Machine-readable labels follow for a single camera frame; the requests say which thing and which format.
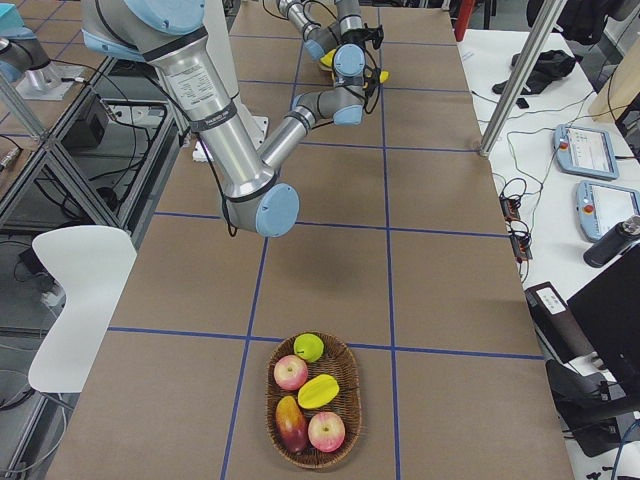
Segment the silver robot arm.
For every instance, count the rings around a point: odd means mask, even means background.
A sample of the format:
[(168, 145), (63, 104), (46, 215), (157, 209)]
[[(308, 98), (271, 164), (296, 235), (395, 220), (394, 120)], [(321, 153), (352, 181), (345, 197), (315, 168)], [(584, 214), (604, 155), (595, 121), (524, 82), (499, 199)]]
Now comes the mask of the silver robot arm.
[(279, 180), (282, 163), (319, 121), (360, 124), (380, 84), (380, 71), (367, 66), (366, 53), (380, 48), (382, 27), (369, 27), (356, 1), (335, 6), (335, 21), (322, 26), (307, 2), (278, 2), (282, 19), (301, 33), (314, 60), (333, 55), (334, 83), (330, 90), (298, 96), (260, 146), (253, 144), (207, 51), (204, 2), (84, 1), (82, 32), (89, 49), (149, 64), (167, 82), (165, 96), (205, 147), (229, 228), (280, 237), (294, 226), (299, 212), (298, 193)]
[(358, 1), (335, 1), (335, 18), (329, 25), (321, 24), (312, 16), (311, 4), (313, 1), (280, 0), (276, 8), (301, 34), (304, 47), (314, 60), (332, 50), (335, 53), (359, 50), (365, 54), (368, 43), (374, 50), (380, 48), (384, 40), (383, 27), (369, 27), (363, 21)]

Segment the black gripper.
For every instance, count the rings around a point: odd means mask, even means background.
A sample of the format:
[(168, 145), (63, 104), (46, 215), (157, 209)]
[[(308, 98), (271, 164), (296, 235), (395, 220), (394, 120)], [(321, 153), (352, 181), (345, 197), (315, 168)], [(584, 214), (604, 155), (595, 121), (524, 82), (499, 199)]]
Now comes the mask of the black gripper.
[(349, 29), (344, 33), (345, 44), (356, 44), (360, 48), (365, 48), (370, 42), (373, 48), (379, 48), (384, 40), (384, 29), (382, 25), (369, 27), (365, 24), (361, 28)]

